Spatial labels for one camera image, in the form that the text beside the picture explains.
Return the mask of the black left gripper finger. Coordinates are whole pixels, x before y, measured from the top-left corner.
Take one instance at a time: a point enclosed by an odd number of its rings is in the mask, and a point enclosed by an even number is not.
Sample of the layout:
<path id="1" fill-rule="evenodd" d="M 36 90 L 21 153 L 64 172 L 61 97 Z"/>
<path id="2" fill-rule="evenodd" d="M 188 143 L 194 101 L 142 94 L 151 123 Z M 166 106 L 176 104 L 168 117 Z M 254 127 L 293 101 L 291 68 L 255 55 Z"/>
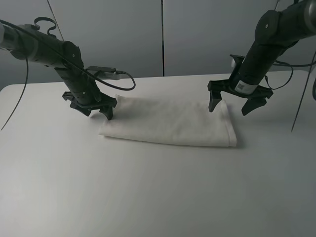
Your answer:
<path id="1" fill-rule="evenodd" d="M 78 108 L 76 108 L 76 110 L 81 112 L 82 114 L 84 114 L 87 117 L 90 116 L 90 114 L 91 114 L 91 111 L 89 109 L 78 107 Z"/>
<path id="2" fill-rule="evenodd" d="M 112 106 L 103 106 L 99 110 L 100 113 L 105 115 L 107 120 L 111 120 L 113 118 L 113 107 Z"/>

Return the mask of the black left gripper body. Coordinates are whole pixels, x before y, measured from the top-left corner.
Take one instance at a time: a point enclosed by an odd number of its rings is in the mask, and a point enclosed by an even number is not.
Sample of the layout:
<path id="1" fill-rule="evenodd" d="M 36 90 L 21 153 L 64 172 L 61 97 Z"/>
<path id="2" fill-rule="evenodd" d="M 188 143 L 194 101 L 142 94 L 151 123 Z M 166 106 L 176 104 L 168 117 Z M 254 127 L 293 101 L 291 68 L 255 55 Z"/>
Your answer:
<path id="1" fill-rule="evenodd" d="M 97 110 L 103 107 L 116 106 L 117 100 L 115 98 L 105 95 L 103 93 L 100 93 L 100 96 L 101 100 L 97 101 L 93 95 L 90 95 L 87 92 L 85 94 L 77 94 L 76 96 L 71 92 L 64 92 L 62 98 L 66 101 L 69 100 L 71 102 L 70 107 L 72 109 L 78 110 Z"/>

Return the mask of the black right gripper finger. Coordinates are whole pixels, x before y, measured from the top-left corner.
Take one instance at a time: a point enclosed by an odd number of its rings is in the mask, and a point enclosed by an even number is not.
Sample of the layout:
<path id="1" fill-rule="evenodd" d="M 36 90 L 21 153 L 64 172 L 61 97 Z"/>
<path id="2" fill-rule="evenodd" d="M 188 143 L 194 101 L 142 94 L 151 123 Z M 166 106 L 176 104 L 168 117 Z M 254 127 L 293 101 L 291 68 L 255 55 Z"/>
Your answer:
<path id="1" fill-rule="evenodd" d="M 213 112 L 217 104 L 222 101 L 222 96 L 220 91 L 212 90 L 210 91 L 210 100 L 208 109 L 210 112 Z"/>
<path id="2" fill-rule="evenodd" d="M 265 98 L 249 99 L 244 104 L 241 112 L 245 116 L 253 110 L 266 105 L 267 101 Z"/>

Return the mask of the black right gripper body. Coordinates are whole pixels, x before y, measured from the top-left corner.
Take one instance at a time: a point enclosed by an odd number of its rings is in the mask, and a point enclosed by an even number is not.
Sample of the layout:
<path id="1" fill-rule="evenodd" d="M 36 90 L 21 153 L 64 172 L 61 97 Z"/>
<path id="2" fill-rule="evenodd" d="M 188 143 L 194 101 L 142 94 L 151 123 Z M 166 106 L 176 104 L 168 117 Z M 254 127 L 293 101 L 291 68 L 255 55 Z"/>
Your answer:
<path id="1" fill-rule="evenodd" d="M 270 97 L 273 95 L 273 91 L 271 89 L 262 86 L 257 86 L 254 92 L 249 95 L 236 92 L 234 89 L 230 87 L 230 82 L 228 79 L 215 81 L 211 80 L 208 83 L 207 87 L 208 91 L 210 92 L 210 98 L 218 100 L 222 99 L 221 92 L 225 92 L 245 99 L 255 99 L 261 97 L 270 99 Z"/>

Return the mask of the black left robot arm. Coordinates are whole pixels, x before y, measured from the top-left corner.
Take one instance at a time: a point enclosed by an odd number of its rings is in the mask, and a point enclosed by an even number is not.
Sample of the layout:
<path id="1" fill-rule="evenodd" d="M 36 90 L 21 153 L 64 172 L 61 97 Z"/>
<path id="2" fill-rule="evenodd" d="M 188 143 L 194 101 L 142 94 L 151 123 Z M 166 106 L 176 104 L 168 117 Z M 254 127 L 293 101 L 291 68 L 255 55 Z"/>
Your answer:
<path id="1" fill-rule="evenodd" d="M 113 118 L 117 100 L 100 91 L 95 76 L 84 69 L 78 46 L 59 40 L 50 32 L 40 32 L 39 21 L 55 21 L 38 17 L 33 24 L 13 25 L 0 22 L 0 47 L 19 60 L 28 60 L 46 67 L 53 67 L 68 88 L 62 95 L 71 102 L 70 107 L 89 116 L 99 110 L 108 120 Z"/>

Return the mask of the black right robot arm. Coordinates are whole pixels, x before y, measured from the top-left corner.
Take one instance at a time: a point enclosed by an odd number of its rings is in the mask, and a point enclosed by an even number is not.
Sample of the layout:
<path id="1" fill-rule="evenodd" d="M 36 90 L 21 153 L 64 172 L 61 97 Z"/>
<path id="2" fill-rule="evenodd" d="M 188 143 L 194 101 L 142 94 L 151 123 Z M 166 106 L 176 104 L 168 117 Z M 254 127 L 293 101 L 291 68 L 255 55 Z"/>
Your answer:
<path id="1" fill-rule="evenodd" d="M 268 10 L 255 29 L 255 41 L 246 56 L 232 55 L 235 67 L 228 79 L 210 81 L 209 111 L 212 112 L 226 92 L 247 101 L 241 112 L 245 116 L 266 105 L 273 95 L 260 85 L 273 63 L 298 41 L 316 34 L 316 2 L 303 0 L 283 11 Z"/>

